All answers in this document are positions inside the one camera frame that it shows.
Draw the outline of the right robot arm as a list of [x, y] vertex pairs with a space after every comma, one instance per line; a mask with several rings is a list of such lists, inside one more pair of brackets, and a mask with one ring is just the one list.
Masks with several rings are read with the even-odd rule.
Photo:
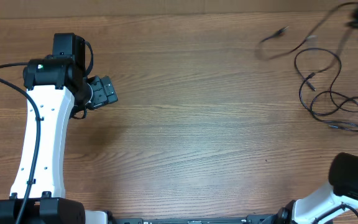
[[[334, 9], [330, 10], [324, 19], [322, 19], [310, 32], [312, 34], [322, 23], [324, 23], [331, 14], [335, 13], [343, 6], [358, 4], [358, 2], [346, 2], [340, 4]], [[349, 21], [349, 32], [353, 29], [358, 29], [358, 8], [353, 13], [353, 19]], [[338, 110], [347, 111], [350, 113], [358, 113], [358, 110], [347, 110], [343, 108], [343, 105], [347, 103], [353, 103], [358, 107], [358, 96], [349, 97], [333, 91], [333, 84], [337, 80], [342, 63], [339, 58], [343, 45], [347, 40], [348, 34], [345, 34], [340, 42], [337, 53], [334, 53], [327, 49], [322, 48], [308, 48], [299, 51], [294, 58], [294, 67], [296, 72], [301, 76], [303, 82], [300, 85], [298, 96], [303, 107], [312, 115], [312, 117], [322, 123], [327, 124], [331, 128], [342, 129], [351, 132], [358, 132], [358, 124], [349, 123], [345, 121], [333, 121], [319, 119], [318, 116], [329, 116]], [[307, 77], [304, 77], [298, 69], [297, 57], [299, 54], [310, 51], [319, 50], [330, 53], [334, 59], [328, 67], [318, 70], [317, 72], [310, 73]], [[337, 74], [331, 82], [329, 89], [318, 93], [307, 106], [303, 101], [303, 86], [307, 84], [310, 89], [315, 91], [315, 88], [309, 80], [318, 73], [323, 73], [330, 69], [335, 61], [338, 65]], [[330, 112], [317, 113], [313, 111], [313, 104], [320, 95], [329, 94], [329, 97], [335, 106]], [[336, 103], [333, 95], [340, 96], [343, 101]], [[339, 153], [332, 161], [329, 168], [328, 182], [321, 186], [318, 190], [310, 194], [309, 196], [292, 200], [285, 207], [282, 207], [275, 215], [271, 215], [266, 218], [262, 223], [333, 223], [333, 220], [341, 214], [351, 211], [358, 218], [358, 156], [348, 154], [345, 152]]]

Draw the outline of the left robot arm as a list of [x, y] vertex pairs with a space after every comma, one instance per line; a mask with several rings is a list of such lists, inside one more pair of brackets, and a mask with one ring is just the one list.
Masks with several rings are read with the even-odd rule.
[[23, 63], [27, 122], [19, 170], [9, 198], [0, 200], [0, 223], [113, 223], [109, 211], [86, 210], [65, 197], [63, 160], [67, 126], [89, 110], [115, 103], [109, 77], [91, 76], [89, 42], [57, 33], [52, 53]]

